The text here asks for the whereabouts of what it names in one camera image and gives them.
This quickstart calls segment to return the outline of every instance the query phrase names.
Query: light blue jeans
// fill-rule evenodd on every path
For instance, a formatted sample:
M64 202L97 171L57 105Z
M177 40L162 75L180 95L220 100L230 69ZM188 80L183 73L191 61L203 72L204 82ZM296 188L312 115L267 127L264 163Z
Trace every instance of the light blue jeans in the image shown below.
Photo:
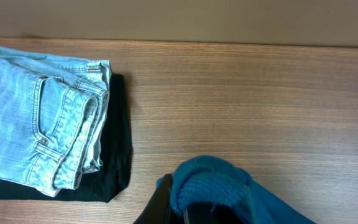
M102 162L109 62L0 47L0 179L55 196Z

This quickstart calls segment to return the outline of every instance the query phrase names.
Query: clothing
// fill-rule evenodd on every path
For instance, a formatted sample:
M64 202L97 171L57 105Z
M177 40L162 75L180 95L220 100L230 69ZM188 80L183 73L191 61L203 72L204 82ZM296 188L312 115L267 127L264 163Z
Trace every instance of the clothing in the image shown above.
M61 200L109 202L129 183L132 141L127 114L127 102L122 75L112 75L107 119L101 133L100 158L104 161L97 172L84 174L76 190L61 189L56 197L49 197L20 184L0 180L0 199Z
M0 179L52 197L76 189L109 99L87 77L109 72L107 61L0 47Z
M200 202L229 207L242 223L314 223L259 185L246 171L213 156L190 159L173 173L172 210L183 216L187 207Z

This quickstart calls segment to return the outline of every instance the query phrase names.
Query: wooden table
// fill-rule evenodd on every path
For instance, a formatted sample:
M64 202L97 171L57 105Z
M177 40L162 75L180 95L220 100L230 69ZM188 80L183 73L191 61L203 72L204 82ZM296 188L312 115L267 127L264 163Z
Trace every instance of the wooden table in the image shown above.
M108 59L126 77L129 187L110 203L0 200L0 223L132 223L155 181L200 154L227 159L317 223L358 223L358 49L2 39Z

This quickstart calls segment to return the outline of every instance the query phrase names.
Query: beige wall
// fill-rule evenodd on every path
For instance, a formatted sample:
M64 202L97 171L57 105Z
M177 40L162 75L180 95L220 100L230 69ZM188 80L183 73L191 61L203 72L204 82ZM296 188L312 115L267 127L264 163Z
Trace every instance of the beige wall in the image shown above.
M0 36L358 46L358 1L0 0Z

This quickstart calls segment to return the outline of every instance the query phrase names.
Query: folded black garment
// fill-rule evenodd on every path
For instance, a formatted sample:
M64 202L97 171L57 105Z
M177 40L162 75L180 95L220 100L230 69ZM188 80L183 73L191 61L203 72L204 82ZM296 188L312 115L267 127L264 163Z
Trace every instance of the folded black garment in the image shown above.
M84 174L76 190L61 189L56 197L38 190L0 180L0 199L109 202L129 184L132 139L122 75L112 75L107 118L101 133L100 170Z

